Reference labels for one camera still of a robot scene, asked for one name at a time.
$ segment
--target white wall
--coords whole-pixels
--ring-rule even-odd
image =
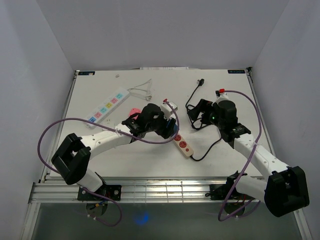
[[[0,239],[15,240],[43,169],[38,138],[61,117],[73,70],[35,0],[0,0],[0,33]]]
[[[75,70],[252,66],[289,0],[37,0]]]
[[[303,209],[320,239],[320,1],[290,0],[253,67],[254,88],[275,153],[306,173]]]

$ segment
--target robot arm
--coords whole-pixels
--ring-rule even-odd
[[[216,96],[215,102],[201,99],[197,106],[188,111],[188,115],[194,121],[202,113],[203,124],[217,126],[222,139],[248,158],[256,144],[254,136],[238,122],[236,106],[224,89],[216,91]],[[300,167],[288,166],[261,145],[256,146],[251,163],[266,181],[243,175],[235,187],[236,194],[246,194],[262,201],[276,217],[309,205],[306,175]],[[236,172],[228,177],[219,194],[223,193],[226,197],[238,176]]]
[[[173,102],[170,105],[174,110],[178,109]],[[149,103],[141,113],[118,124],[114,128],[115,132],[102,131],[80,137],[71,133],[58,147],[51,162],[68,185],[78,184],[91,192],[99,193],[105,183],[97,173],[88,169],[89,161],[109,149],[131,144],[136,138],[142,139],[149,132],[156,132],[164,139],[171,137],[177,131],[172,114],[173,111],[166,103],[160,107]]]

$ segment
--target black power cable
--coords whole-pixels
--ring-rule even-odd
[[[188,112],[191,110],[190,107],[192,107],[192,108],[195,107],[195,106],[193,106],[193,105],[191,105],[191,104],[188,104],[188,103],[190,102],[191,98],[192,98],[193,95],[195,94],[196,90],[197,90],[200,86],[202,86],[202,85],[204,84],[204,82],[205,82],[204,79],[198,80],[198,86],[196,86],[195,90],[192,92],[192,94],[191,94],[191,96],[189,97],[188,101],[186,101],[186,103],[185,103],[185,109],[186,109],[187,115],[188,115]],[[196,126],[195,126],[195,122],[198,121],[198,120],[200,120],[201,117],[198,118],[198,119],[195,120],[195,121],[192,121],[192,119],[191,119],[191,117],[190,117],[189,115],[188,115],[188,117],[189,117],[189,120],[190,120],[190,123],[191,123],[191,127],[192,127],[193,129],[197,130],[197,131],[199,131],[199,130],[201,130],[201,129],[204,129],[205,127],[209,126],[209,125],[204,125],[204,126],[203,126],[203,124],[201,123],[200,127],[196,127]],[[207,156],[207,154],[210,152],[210,150],[212,149],[212,147],[221,141],[221,139],[222,139],[222,137],[220,136],[220,138],[219,138],[217,141],[215,141],[214,143],[212,143],[212,145],[209,147],[209,149],[206,151],[206,153],[205,153],[205,154],[203,155],[203,157],[201,157],[200,159],[195,159],[195,158],[193,157],[193,155],[191,155],[190,158],[191,158],[192,160],[196,161],[196,162],[200,162],[201,160],[203,160],[203,159]]]

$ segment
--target white power strip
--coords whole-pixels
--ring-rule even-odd
[[[187,158],[189,158],[191,155],[194,154],[194,150],[190,147],[190,145],[186,142],[186,140],[180,134],[178,134],[174,138],[173,142],[178,147],[178,149],[180,149],[183,155],[186,156]]]
[[[99,124],[107,116],[109,116],[120,104],[122,104],[128,97],[130,92],[122,87],[119,87],[117,91],[111,94],[106,100],[104,100],[99,106],[97,106],[88,116],[86,120]],[[94,129],[96,126],[86,123],[88,128]]]

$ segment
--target black plug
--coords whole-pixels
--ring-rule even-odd
[[[202,78],[201,80],[198,80],[198,85],[202,86],[205,83],[205,80]]]

